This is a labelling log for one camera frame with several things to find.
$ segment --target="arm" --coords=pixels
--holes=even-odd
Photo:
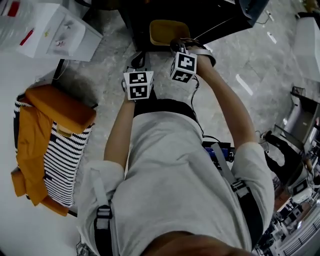
[[[103,160],[118,163],[124,170],[129,154],[135,105],[134,101],[129,101],[127,96],[125,97],[104,150]]]
[[[232,135],[234,147],[237,149],[244,143],[256,142],[254,125],[246,107],[212,67],[208,57],[197,57],[197,74],[213,90]]]

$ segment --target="backpack strap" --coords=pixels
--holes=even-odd
[[[91,172],[91,179],[97,203],[96,218],[94,220],[95,246],[101,256],[112,256],[112,236],[110,220],[113,217],[112,209],[106,195],[104,183],[98,171]]]
[[[211,145],[221,166],[221,174],[229,182],[231,189],[236,193],[242,213],[244,215],[251,238],[252,249],[258,244],[264,232],[262,216],[257,202],[250,188],[243,180],[236,180],[229,169],[226,159],[218,143]]]

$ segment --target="black table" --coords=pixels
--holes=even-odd
[[[151,21],[183,22],[189,27],[191,38],[198,37],[201,44],[207,44],[235,32],[252,28],[268,1],[235,0],[233,4],[225,0],[193,2],[152,0],[148,4],[131,5],[119,9],[119,12],[137,51],[168,51],[168,46],[151,44],[149,32]]]

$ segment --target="striped blanket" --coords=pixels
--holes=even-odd
[[[31,107],[20,102],[24,96],[20,94],[17,97],[14,107],[16,153],[18,152],[20,107]],[[71,207],[74,204],[73,194],[77,170],[92,127],[93,124],[81,134],[73,133],[71,137],[64,137],[57,132],[57,123],[54,121],[52,124],[50,141],[44,155],[44,183],[48,195],[64,207]]]

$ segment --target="shirt sleeve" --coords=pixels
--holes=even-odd
[[[275,205],[275,191],[263,148],[255,142],[241,145],[231,169],[236,179],[246,182],[259,207],[263,232],[269,227]]]
[[[99,172],[108,200],[124,180],[123,167],[111,161],[91,161],[84,167],[84,176],[77,202],[77,229],[83,240],[96,255],[99,252],[95,242],[94,221],[97,216],[98,202],[92,182],[92,172]]]

